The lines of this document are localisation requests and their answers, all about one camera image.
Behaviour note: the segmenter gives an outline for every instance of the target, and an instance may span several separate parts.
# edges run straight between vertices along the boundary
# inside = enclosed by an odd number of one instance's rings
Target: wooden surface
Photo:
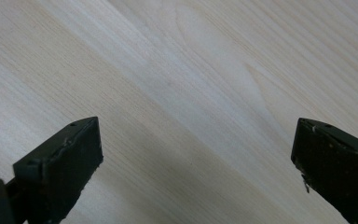
[[[358,136],[358,1],[0,1],[0,177],[90,116],[62,223],[346,223],[290,153],[299,117]]]

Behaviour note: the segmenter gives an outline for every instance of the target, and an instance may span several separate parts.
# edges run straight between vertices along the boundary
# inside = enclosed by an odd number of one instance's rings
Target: light wood grain
[[[358,136],[358,1],[0,1],[0,177],[90,116],[63,223],[346,223],[290,153],[299,117]]]

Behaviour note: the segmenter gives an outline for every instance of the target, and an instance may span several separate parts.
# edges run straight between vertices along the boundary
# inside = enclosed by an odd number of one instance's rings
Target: wooden table
[[[299,117],[358,137],[358,1],[1,0],[0,177],[91,116],[62,223],[346,223],[290,154]]]

